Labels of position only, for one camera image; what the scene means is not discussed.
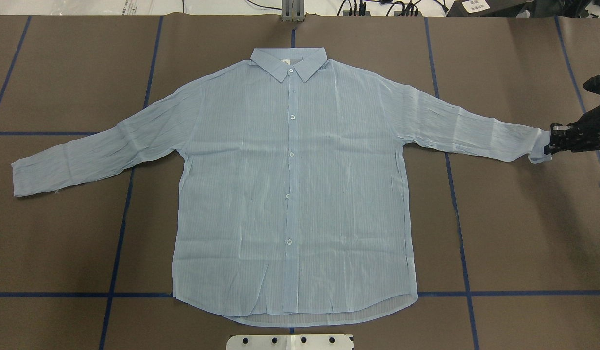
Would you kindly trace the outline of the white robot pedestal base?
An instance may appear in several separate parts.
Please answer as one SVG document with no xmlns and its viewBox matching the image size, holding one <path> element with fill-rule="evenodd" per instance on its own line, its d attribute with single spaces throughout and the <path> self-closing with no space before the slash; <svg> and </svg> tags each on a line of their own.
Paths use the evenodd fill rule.
<svg viewBox="0 0 600 350">
<path fill-rule="evenodd" d="M 232 336 L 227 350 L 353 350 L 355 342 L 347 334 L 272 334 Z"/>
</svg>

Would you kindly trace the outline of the light blue button-up shirt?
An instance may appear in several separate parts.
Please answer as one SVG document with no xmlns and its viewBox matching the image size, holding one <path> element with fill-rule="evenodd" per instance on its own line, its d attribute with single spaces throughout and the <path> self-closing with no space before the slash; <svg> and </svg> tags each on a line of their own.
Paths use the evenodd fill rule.
<svg viewBox="0 0 600 350">
<path fill-rule="evenodd" d="M 178 152 L 173 296 L 251 326 L 329 326 L 418 300 L 406 144 L 540 163 L 549 142 L 322 47 L 254 49 L 113 128 L 13 162 L 12 179 L 24 197 Z"/>
</svg>

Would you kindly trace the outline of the aluminium frame post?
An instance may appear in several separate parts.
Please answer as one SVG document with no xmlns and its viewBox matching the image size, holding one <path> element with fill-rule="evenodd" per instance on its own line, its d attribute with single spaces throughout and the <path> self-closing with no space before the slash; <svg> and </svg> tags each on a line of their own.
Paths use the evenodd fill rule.
<svg viewBox="0 0 600 350">
<path fill-rule="evenodd" d="M 304 0 L 283 0 L 281 3 L 282 22 L 304 22 L 306 18 Z"/>
</svg>

